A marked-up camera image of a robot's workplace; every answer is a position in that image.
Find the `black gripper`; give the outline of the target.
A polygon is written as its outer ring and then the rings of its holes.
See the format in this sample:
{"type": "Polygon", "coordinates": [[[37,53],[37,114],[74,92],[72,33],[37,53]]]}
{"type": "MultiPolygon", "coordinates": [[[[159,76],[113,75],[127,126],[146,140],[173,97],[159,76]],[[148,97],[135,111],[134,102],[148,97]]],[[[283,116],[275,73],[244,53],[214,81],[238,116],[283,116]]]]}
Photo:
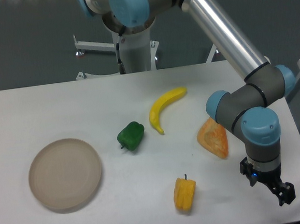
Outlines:
{"type": "Polygon", "coordinates": [[[239,164],[240,173],[244,175],[254,186],[260,182],[278,198],[279,206],[290,205],[296,197],[295,188],[292,183],[281,180],[280,155],[268,162],[259,162],[250,157],[245,157],[239,164]]]}

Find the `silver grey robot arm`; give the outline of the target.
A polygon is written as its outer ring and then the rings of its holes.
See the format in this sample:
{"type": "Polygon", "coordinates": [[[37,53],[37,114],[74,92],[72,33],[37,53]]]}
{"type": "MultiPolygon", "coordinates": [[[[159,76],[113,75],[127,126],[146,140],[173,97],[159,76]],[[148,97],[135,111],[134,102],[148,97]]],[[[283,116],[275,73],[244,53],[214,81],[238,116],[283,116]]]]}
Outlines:
{"type": "Polygon", "coordinates": [[[178,6],[189,13],[222,52],[245,85],[233,93],[217,91],[206,102],[206,111],[245,144],[241,174],[250,185],[262,183],[279,204],[295,199],[294,186],[281,176],[281,127],[269,108],[294,88],[295,76],[286,66],[272,66],[231,21],[215,0],[78,0],[88,17],[101,15],[113,34],[113,51],[120,74],[155,68],[150,53],[149,30],[155,17],[178,6]]]}

